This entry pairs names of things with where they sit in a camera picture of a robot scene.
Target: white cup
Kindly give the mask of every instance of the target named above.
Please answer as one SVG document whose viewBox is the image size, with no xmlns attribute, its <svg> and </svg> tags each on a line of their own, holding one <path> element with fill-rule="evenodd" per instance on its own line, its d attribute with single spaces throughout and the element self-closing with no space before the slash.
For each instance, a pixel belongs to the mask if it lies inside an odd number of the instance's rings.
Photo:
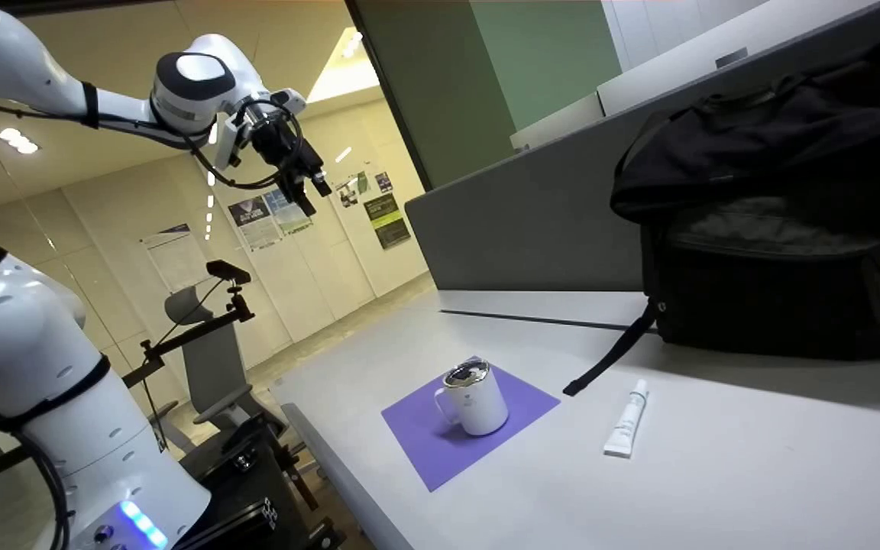
<svg viewBox="0 0 880 550">
<path fill-rule="evenodd" d="M 435 391 L 440 416 L 458 420 L 467 434 L 484 436 L 507 420 L 507 403 L 497 374 L 484 360 L 467 360 L 443 374 Z"/>
</svg>

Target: black backpack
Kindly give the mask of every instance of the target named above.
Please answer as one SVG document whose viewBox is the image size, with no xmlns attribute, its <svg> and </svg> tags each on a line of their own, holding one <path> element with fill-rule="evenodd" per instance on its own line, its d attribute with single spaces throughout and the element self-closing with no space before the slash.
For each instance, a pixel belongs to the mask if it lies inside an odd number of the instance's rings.
<svg viewBox="0 0 880 550">
<path fill-rule="evenodd" d="M 654 319 L 675 346 L 880 358 L 880 46 L 637 141 L 612 206 L 643 225 L 647 307 L 566 395 Z"/>
</svg>

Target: purple square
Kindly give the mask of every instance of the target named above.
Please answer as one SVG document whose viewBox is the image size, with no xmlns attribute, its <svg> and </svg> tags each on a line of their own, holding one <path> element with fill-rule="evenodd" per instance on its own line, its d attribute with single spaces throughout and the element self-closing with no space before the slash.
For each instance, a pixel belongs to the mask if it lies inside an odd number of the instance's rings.
<svg viewBox="0 0 880 550">
<path fill-rule="evenodd" d="M 513 434 L 519 434 L 537 416 L 550 412 L 560 403 L 556 398 L 497 365 L 493 365 L 493 372 L 497 374 L 507 403 L 507 420 L 495 434 L 469 436 L 437 412 L 435 391 L 440 388 L 440 374 L 405 395 L 394 406 L 382 409 L 382 418 L 399 439 L 405 457 L 431 493 L 467 470 L 473 460 L 507 442 Z"/>
</svg>

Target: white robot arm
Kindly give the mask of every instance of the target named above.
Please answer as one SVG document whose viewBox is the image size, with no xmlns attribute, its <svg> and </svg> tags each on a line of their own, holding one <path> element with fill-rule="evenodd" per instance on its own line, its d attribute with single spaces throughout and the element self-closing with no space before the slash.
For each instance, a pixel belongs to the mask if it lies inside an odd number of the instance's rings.
<svg viewBox="0 0 880 550">
<path fill-rule="evenodd" d="M 224 182 L 232 181 L 221 170 L 237 164 L 237 148 L 254 144 L 275 164 L 275 174 L 244 185 L 279 182 L 291 202 L 315 212 L 301 196 L 301 181 L 307 176 L 320 196 L 329 185 L 320 155 L 297 128 L 301 107 L 301 94 L 294 89 L 269 90 L 246 54 L 221 34 L 206 34 L 189 49 L 162 54 L 151 96 L 128 96 L 69 77 L 33 29 L 0 11 L 0 110 L 77 119 L 192 148 Z M 217 117 L 224 117 L 221 148 L 207 162 L 199 147 Z"/>
<path fill-rule="evenodd" d="M 199 36 L 155 66 L 148 100 L 69 77 L 10 11 L 0 11 L 0 110 L 74 119 L 192 148 L 206 169 L 254 148 L 275 164 L 279 182 L 306 212 L 307 176 L 329 193 L 320 155 L 297 128 L 306 100 L 269 90 L 225 36 Z M 224 155 L 199 147 L 221 119 Z M 170 460 L 126 383 L 81 333 L 78 298 L 42 271 L 0 251 L 0 428 L 31 447 L 61 502 L 56 546 L 175 546 L 199 522 L 211 494 Z"/>
</svg>

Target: white table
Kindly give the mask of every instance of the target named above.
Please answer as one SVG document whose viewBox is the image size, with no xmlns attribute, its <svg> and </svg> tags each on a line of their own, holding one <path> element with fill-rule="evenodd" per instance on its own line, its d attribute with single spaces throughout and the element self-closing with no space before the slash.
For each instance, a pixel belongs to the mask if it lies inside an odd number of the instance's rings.
<svg viewBox="0 0 880 550">
<path fill-rule="evenodd" d="M 581 398 L 617 333 L 440 307 L 633 319 L 637 297 L 428 292 L 275 384 L 377 546 L 880 550 L 880 363 L 712 353 L 646 336 Z M 428 493 L 382 409 L 481 353 L 563 403 Z M 650 406 L 630 460 L 601 455 L 626 391 Z"/>
</svg>

